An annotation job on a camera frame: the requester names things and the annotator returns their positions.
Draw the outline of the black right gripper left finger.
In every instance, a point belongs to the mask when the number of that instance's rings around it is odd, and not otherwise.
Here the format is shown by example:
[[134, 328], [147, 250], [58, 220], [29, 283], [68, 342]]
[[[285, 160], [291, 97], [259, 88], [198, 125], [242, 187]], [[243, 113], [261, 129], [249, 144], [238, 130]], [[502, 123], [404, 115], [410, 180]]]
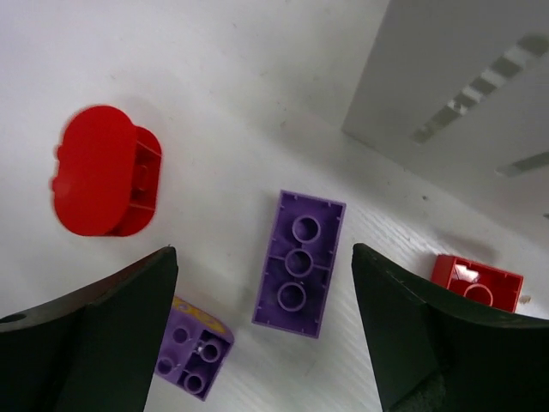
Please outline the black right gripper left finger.
[[1, 320], [3, 411], [142, 411], [178, 278], [166, 246]]

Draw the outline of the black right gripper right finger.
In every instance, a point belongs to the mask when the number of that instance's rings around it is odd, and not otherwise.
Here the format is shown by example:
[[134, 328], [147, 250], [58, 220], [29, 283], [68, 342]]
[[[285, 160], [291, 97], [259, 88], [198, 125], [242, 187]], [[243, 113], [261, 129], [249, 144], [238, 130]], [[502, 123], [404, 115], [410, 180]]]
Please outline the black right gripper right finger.
[[473, 302], [353, 246], [384, 411], [546, 411], [548, 322]]

